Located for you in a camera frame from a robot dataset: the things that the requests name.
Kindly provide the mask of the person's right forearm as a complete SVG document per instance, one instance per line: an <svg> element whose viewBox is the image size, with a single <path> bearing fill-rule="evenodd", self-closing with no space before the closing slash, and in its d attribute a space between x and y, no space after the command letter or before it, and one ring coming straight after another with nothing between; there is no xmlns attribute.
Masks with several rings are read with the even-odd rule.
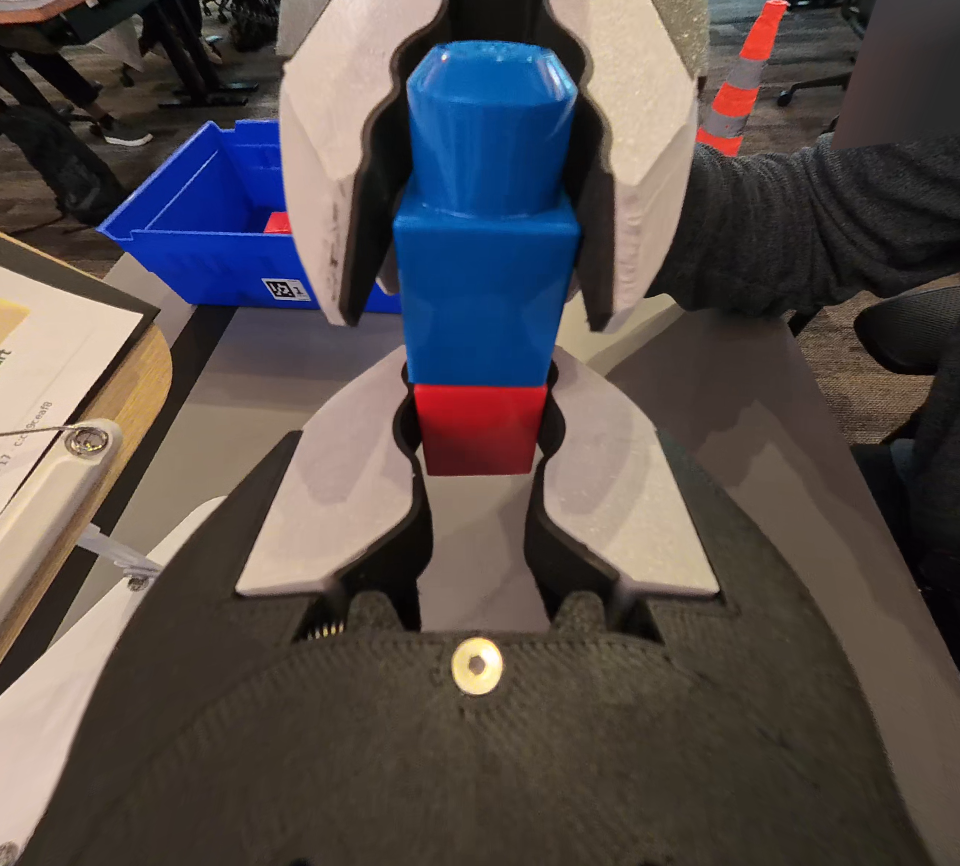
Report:
<svg viewBox="0 0 960 866"><path fill-rule="evenodd" d="M732 157L698 144L647 298L747 317L890 298L957 275L959 138Z"/></svg>

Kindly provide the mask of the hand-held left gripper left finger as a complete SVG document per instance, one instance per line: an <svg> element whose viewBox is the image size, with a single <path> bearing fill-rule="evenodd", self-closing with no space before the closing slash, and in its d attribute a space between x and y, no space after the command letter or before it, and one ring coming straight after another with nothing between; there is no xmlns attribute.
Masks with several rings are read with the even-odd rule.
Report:
<svg viewBox="0 0 960 866"><path fill-rule="evenodd" d="M434 536L405 368L405 349L394 349L301 429L236 583L241 596L319 595L341 616L354 596L379 592L420 631L418 581Z"/></svg>

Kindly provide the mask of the blue toy block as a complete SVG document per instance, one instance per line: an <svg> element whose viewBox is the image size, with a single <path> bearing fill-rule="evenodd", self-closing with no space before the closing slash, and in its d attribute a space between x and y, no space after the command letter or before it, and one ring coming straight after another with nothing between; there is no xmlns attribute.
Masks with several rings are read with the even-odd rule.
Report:
<svg viewBox="0 0 960 866"><path fill-rule="evenodd" d="M435 46L406 83L392 225L414 385L546 384L581 229L563 185L578 91L540 46Z"/></svg>

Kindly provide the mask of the orange traffic cone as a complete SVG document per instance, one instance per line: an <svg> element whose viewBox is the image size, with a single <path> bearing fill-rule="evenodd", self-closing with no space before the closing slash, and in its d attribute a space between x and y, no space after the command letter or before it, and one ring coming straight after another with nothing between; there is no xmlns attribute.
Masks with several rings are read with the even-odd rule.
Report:
<svg viewBox="0 0 960 866"><path fill-rule="evenodd" d="M757 102L762 72L773 51L787 0L768 0L750 27L737 60L721 84L697 130L696 142L725 155L738 155L748 119Z"/></svg>

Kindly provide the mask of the grey desk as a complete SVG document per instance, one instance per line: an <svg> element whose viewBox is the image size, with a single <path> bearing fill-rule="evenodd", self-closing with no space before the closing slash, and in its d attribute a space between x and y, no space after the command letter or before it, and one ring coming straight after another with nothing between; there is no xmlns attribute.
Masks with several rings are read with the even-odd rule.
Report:
<svg viewBox="0 0 960 866"><path fill-rule="evenodd" d="M161 307L174 382L153 448L94 523L156 562L287 432L400 344L400 320L191 310L129 256L106 277ZM937 864L958 864L958 671L794 337L779 320L642 302L615 335L579 300L559 344L692 454L790 563L856 671L898 786ZM2 843L23 846L101 667L138 605L107 560L67 561L2 666Z"/></svg>

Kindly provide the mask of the instruction sheet on stand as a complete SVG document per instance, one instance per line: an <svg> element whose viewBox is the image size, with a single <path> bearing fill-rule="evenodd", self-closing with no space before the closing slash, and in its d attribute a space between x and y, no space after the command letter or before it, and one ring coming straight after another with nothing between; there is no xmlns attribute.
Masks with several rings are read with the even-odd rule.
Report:
<svg viewBox="0 0 960 866"><path fill-rule="evenodd" d="M102 550L127 582L2 693L2 864L46 864L29 847L49 805L55 825L96 818L172 738L150 729L163 660L124 636L162 568L90 529L171 389L156 314L2 238L2 659L74 548Z"/></svg>

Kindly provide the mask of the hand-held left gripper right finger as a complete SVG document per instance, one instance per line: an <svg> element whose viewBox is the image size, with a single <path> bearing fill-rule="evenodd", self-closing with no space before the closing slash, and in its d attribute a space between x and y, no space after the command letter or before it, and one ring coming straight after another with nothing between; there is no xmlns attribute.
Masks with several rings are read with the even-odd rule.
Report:
<svg viewBox="0 0 960 866"><path fill-rule="evenodd" d="M549 620L591 593L635 631L650 599L721 589L653 422L604 376L556 347L537 435L525 563Z"/></svg>

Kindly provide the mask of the blue tagged plastic bin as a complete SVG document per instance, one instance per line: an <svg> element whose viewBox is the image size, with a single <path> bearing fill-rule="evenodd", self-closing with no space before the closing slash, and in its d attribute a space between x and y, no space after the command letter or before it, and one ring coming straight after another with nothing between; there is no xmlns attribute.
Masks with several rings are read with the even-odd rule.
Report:
<svg viewBox="0 0 960 866"><path fill-rule="evenodd" d="M287 212L280 124L209 121L100 226L191 305L321 309L292 235L264 235Z"/></svg>

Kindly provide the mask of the instruction sheet on board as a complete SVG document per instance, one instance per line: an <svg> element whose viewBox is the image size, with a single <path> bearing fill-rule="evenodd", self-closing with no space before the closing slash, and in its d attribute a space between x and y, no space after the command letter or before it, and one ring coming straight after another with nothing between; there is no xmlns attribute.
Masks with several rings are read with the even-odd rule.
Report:
<svg viewBox="0 0 960 866"><path fill-rule="evenodd" d="M131 457L159 416L172 384L171 350L157 324L159 308L6 233L1 265L82 299L134 313L130 336L75 411L83 419L106 413L122 430L122 456Z"/></svg>

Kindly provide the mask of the black backpack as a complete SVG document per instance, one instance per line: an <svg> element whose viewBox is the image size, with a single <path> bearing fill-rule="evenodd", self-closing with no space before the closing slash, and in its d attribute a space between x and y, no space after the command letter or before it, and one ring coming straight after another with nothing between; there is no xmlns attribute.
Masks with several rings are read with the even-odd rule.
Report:
<svg viewBox="0 0 960 866"><path fill-rule="evenodd" d="M114 171L59 118L30 105L2 105L1 134L53 191L61 215L101 225L128 199Z"/></svg>

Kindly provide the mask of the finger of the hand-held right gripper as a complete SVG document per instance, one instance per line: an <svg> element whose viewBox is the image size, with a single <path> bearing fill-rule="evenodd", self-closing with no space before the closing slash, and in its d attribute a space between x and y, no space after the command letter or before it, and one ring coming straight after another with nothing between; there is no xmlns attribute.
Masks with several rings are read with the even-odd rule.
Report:
<svg viewBox="0 0 960 866"><path fill-rule="evenodd" d="M563 184L581 226L575 275L593 332L643 300L677 232L697 79L654 0L542 0L540 42L578 91Z"/></svg>
<svg viewBox="0 0 960 866"><path fill-rule="evenodd" d="M412 172L406 82L450 39L449 0L328 0L284 68L282 176L318 305L357 326Z"/></svg>

